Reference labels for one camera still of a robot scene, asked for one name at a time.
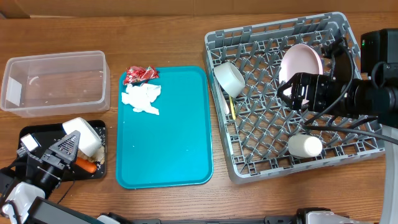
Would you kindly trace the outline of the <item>cream bowl with peanuts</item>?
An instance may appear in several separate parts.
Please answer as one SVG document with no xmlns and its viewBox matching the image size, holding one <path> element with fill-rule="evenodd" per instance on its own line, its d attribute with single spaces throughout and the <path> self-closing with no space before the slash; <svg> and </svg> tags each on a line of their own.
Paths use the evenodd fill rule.
<svg viewBox="0 0 398 224">
<path fill-rule="evenodd" d="M 62 127 L 66 134 L 71 134 L 74 131 L 80 133 L 78 148 L 86 156 L 93 156 L 101 147 L 101 138 L 85 119 L 81 117 L 74 118 L 64 122 Z"/>
</svg>

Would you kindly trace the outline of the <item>orange carrot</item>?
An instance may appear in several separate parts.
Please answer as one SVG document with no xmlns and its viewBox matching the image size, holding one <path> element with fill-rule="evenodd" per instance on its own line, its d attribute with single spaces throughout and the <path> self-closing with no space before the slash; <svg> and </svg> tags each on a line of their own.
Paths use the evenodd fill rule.
<svg viewBox="0 0 398 224">
<path fill-rule="evenodd" d="M 82 159 L 80 157 L 77 157 L 75 164 L 91 174 L 95 173 L 97 170 L 97 166 L 95 163 L 90 162 L 86 159 Z"/>
</svg>

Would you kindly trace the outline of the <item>white round plate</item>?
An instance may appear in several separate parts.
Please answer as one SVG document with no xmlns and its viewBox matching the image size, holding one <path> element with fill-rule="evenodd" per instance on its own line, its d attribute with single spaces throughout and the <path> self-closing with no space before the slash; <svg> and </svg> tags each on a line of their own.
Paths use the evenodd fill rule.
<svg viewBox="0 0 398 224">
<path fill-rule="evenodd" d="M 288 49 L 282 58 L 279 71 L 279 87 L 290 80 L 296 73 L 323 75 L 321 58 L 310 46 L 297 44 Z"/>
</svg>

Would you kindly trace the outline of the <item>white plastic cup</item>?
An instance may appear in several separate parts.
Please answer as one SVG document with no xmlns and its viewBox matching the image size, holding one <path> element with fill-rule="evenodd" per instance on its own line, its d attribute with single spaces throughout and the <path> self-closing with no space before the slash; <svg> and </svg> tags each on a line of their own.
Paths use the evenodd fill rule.
<svg viewBox="0 0 398 224">
<path fill-rule="evenodd" d="M 323 149 L 321 140 L 306 134 L 296 134 L 290 137 L 287 146 L 289 153 L 299 158 L 318 156 Z"/>
</svg>

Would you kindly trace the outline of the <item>yellow plastic utensil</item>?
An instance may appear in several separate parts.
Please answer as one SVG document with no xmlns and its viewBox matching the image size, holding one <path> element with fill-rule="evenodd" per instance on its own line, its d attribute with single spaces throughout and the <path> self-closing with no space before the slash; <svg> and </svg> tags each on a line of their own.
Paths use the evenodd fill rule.
<svg viewBox="0 0 398 224">
<path fill-rule="evenodd" d="M 229 95 L 229 104 L 231 107 L 231 115 L 233 120 L 236 120 L 236 112 L 235 112 L 235 108 L 234 108 L 234 102 L 233 102 L 233 98 Z"/>
</svg>

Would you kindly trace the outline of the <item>white plastic fork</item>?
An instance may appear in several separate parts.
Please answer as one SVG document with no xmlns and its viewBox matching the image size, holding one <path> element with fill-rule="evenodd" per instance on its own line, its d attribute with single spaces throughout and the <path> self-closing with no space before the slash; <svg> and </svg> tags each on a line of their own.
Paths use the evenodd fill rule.
<svg viewBox="0 0 398 224">
<path fill-rule="evenodd" d="M 224 113 L 225 113 L 225 115 L 228 115 L 228 114 L 230 114 L 230 110 L 229 110 L 229 106 L 228 106 L 228 104 L 226 102 L 226 99 L 225 99 L 224 94 L 223 94 L 222 91 L 220 91 L 220 95 L 221 95 L 222 105 L 223 105 L 223 108 L 224 108 Z"/>
</svg>

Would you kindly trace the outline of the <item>grey bowl with peanuts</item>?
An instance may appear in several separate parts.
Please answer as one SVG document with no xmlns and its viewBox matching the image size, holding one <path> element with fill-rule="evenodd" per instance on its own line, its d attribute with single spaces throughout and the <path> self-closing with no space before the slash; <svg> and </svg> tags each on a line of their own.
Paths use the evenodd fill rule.
<svg viewBox="0 0 398 224">
<path fill-rule="evenodd" d="M 236 98 L 245 87 L 241 72 L 231 62 L 225 62 L 214 68 L 214 74 L 221 87 L 232 98 Z"/>
</svg>

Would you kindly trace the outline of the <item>white napkin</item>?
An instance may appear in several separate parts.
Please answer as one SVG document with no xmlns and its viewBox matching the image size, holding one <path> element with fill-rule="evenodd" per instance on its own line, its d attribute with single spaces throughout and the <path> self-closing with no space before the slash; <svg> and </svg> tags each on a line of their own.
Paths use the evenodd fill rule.
<svg viewBox="0 0 398 224">
<path fill-rule="evenodd" d="M 121 93 L 121 102 L 131 105 L 133 112 L 146 112 L 159 115 L 159 110 L 152 103 L 161 94 L 161 86 L 143 83 L 138 86 L 127 84 L 125 92 Z"/>
</svg>

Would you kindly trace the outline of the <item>red snack wrapper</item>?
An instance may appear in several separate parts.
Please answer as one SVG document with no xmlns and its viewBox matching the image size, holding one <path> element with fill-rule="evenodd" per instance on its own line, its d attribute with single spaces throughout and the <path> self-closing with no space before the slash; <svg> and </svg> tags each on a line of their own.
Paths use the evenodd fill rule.
<svg viewBox="0 0 398 224">
<path fill-rule="evenodd" d="M 131 66 L 126 70 L 125 74 L 123 85 L 148 82 L 149 80 L 159 78 L 159 72 L 153 66 L 147 68 Z"/>
</svg>

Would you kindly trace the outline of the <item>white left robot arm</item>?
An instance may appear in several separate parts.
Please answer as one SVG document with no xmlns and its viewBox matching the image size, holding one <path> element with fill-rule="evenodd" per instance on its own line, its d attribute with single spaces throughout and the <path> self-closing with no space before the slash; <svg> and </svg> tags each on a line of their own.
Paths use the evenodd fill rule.
<svg viewBox="0 0 398 224">
<path fill-rule="evenodd" d="M 101 147 L 95 134 L 75 130 L 39 156 L 39 142 L 31 134 L 21 138 L 17 159 L 1 169 L 1 215 L 11 223 L 99 223 L 100 221 L 48 200 L 65 175 L 74 178 L 78 151 L 91 156 Z"/>
</svg>

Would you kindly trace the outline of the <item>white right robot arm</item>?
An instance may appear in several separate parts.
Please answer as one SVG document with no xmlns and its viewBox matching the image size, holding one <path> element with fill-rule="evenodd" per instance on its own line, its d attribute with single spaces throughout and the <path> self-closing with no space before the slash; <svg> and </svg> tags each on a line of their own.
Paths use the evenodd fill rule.
<svg viewBox="0 0 398 224">
<path fill-rule="evenodd" d="M 355 77 L 356 65 L 344 37 L 321 48 L 331 60 L 329 75 L 294 72 L 281 85 L 278 96 L 292 110 L 308 100 L 313 119 L 324 114 L 365 119 L 348 128 L 314 126 L 304 129 L 360 134 L 384 141 L 386 179 L 381 223 L 397 223 L 397 29 L 381 29 L 361 35 L 361 71 L 367 80 Z"/>
</svg>

